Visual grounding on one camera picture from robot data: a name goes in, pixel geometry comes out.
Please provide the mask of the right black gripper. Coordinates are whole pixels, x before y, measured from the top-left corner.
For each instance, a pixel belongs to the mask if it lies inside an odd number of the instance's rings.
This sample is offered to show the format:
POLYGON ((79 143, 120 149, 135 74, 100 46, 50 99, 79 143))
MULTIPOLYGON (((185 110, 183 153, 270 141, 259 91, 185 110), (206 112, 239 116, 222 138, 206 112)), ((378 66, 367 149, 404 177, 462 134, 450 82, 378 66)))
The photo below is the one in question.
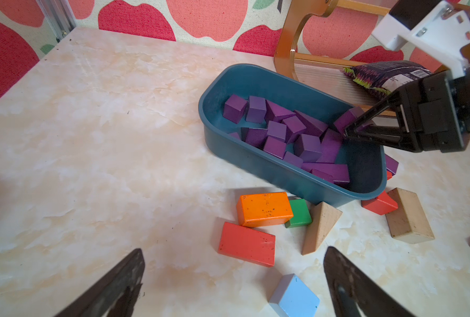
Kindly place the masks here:
POLYGON ((470 69, 453 79, 450 71, 408 83, 349 124, 344 136, 411 153, 464 151, 470 140, 470 69), (384 111, 397 126, 377 125, 384 111))

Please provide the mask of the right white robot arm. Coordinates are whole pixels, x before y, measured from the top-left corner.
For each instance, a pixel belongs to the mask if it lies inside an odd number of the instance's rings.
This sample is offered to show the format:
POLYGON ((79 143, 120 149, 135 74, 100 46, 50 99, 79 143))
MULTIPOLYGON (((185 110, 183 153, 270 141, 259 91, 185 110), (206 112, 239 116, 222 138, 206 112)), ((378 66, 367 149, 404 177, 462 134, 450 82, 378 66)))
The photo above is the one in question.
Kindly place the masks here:
POLYGON ((398 87, 348 125, 344 135, 419 153, 466 149, 470 140, 470 19, 447 1, 398 1, 372 35, 387 49, 405 43, 441 62, 446 71, 398 87))

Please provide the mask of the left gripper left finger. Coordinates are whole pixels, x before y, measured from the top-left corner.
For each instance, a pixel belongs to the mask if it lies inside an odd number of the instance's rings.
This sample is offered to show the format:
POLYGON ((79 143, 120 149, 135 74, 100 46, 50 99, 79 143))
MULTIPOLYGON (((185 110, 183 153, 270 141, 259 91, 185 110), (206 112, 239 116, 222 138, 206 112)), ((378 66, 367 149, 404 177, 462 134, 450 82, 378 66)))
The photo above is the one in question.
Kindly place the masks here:
POLYGON ((57 316, 132 316, 144 271, 142 250, 136 248, 57 316))

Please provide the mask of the lone purple cube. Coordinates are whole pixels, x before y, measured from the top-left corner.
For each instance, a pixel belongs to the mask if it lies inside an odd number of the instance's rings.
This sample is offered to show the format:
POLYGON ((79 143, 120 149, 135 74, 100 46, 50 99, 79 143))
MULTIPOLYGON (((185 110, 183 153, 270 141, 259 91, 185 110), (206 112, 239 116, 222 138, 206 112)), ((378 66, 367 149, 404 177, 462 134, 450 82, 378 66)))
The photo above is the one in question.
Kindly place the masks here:
POLYGON ((354 107, 349 109, 334 122, 335 129, 337 129, 337 131, 343 137, 345 137, 346 127, 354 123, 354 121, 358 119, 358 117, 362 116, 364 113, 364 110, 360 107, 354 107))

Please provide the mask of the purple cube pile top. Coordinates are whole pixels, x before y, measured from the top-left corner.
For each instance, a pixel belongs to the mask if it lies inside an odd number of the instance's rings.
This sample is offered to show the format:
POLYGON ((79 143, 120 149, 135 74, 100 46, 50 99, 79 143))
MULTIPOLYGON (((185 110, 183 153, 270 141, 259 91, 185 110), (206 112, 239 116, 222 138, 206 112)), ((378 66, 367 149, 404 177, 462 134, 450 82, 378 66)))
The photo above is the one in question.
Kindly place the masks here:
POLYGON ((386 161, 386 169, 389 173, 395 175, 398 170, 399 162, 390 157, 389 155, 385 155, 385 161, 386 161))

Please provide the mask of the teal plastic storage bin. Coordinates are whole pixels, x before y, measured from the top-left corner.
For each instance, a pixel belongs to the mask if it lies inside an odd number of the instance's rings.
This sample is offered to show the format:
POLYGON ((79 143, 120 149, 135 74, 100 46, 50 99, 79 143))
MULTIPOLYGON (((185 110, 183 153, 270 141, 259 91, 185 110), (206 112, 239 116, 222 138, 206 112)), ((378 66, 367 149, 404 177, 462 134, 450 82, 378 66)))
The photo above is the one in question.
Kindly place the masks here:
POLYGON ((336 162, 347 165, 350 183, 337 186, 231 136, 237 125, 223 118, 231 95, 261 96, 289 110, 331 124, 352 105, 298 81, 253 64, 227 67, 199 100, 205 142, 216 156, 305 200, 334 207, 376 198, 386 188, 384 149, 377 144, 346 140, 336 162))

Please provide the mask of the purple triangle block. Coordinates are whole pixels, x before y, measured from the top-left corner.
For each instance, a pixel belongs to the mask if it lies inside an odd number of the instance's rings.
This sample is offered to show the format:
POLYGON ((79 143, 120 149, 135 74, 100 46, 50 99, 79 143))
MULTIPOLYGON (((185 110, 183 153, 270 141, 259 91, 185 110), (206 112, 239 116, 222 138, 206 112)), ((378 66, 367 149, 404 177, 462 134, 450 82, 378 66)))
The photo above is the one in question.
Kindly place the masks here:
POLYGON ((303 112, 295 110, 297 118, 306 126, 306 134, 321 137, 328 129, 328 125, 318 119, 313 118, 303 112))

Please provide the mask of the purple wedge block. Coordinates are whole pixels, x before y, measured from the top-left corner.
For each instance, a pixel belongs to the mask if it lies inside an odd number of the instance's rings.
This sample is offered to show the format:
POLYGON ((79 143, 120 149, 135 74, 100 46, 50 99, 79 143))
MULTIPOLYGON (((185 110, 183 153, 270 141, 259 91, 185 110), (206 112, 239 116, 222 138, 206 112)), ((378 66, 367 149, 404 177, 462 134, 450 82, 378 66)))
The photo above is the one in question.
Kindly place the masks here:
POLYGON ((268 123, 282 122, 282 120, 295 116, 296 114, 272 101, 266 100, 267 112, 265 114, 265 121, 268 123))

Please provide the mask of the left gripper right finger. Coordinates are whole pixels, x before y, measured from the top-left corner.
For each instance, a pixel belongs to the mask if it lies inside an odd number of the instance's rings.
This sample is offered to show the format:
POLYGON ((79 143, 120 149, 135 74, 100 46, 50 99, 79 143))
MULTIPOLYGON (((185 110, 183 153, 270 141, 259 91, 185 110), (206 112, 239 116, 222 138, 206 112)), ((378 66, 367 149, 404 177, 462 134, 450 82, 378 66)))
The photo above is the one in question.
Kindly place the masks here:
POLYGON ((327 248, 324 271, 336 316, 412 316, 337 248, 327 248))

